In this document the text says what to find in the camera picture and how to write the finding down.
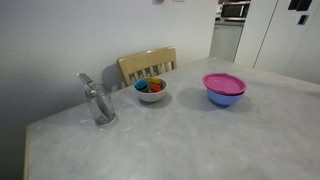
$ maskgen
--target wooden chair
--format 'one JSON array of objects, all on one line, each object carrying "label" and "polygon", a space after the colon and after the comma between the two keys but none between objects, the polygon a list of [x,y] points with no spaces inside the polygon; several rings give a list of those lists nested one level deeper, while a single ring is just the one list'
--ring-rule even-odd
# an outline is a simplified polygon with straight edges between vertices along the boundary
[{"label": "wooden chair", "polygon": [[132,76],[135,81],[138,81],[141,75],[142,77],[156,76],[164,71],[176,69],[176,49],[173,46],[152,49],[122,57],[117,60],[117,63],[122,71],[125,85],[130,86]]}]

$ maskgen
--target table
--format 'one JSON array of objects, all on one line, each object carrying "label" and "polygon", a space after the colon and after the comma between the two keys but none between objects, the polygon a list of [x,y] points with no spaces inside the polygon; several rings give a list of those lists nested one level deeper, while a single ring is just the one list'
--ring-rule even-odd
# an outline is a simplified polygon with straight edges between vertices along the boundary
[{"label": "table", "polygon": [[[201,78],[238,76],[244,97],[223,107]],[[29,180],[318,180],[320,86],[205,58],[161,75],[168,94],[111,94],[117,121],[96,126],[87,104],[28,126]]]}]

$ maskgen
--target gray table top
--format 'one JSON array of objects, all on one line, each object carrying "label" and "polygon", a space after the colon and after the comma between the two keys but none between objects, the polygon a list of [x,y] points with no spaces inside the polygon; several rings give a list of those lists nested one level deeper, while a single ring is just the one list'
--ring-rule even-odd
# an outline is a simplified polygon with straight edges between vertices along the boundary
[{"label": "gray table top", "polygon": [[[230,107],[209,101],[202,77],[248,84]],[[168,94],[112,93],[117,121],[95,125],[82,104],[29,125],[30,180],[319,180],[320,86],[203,59],[161,75]]]}]

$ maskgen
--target white bowl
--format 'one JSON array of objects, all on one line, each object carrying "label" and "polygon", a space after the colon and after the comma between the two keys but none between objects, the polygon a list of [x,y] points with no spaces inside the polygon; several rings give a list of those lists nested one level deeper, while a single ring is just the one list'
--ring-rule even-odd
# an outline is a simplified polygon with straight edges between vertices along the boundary
[{"label": "white bowl", "polygon": [[134,86],[133,86],[133,89],[137,93],[138,98],[141,99],[142,101],[156,102],[156,101],[159,101],[161,98],[163,98],[167,92],[167,87],[168,87],[167,82],[163,79],[161,79],[161,81],[162,81],[162,86],[164,88],[161,91],[156,92],[156,93],[144,93],[144,92],[136,90],[136,88],[134,88]]}]

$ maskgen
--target clear drinking glass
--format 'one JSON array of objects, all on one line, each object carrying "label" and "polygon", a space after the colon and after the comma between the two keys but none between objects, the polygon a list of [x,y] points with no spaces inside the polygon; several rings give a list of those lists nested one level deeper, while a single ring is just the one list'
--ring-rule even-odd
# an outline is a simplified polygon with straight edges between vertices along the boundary
[{"label": "clear drinking glass", "polygon": [[109,90],[103,84],[94,85],[95,91],[85,91],[87,103],[98,125],[108,124],[115,118]]}]

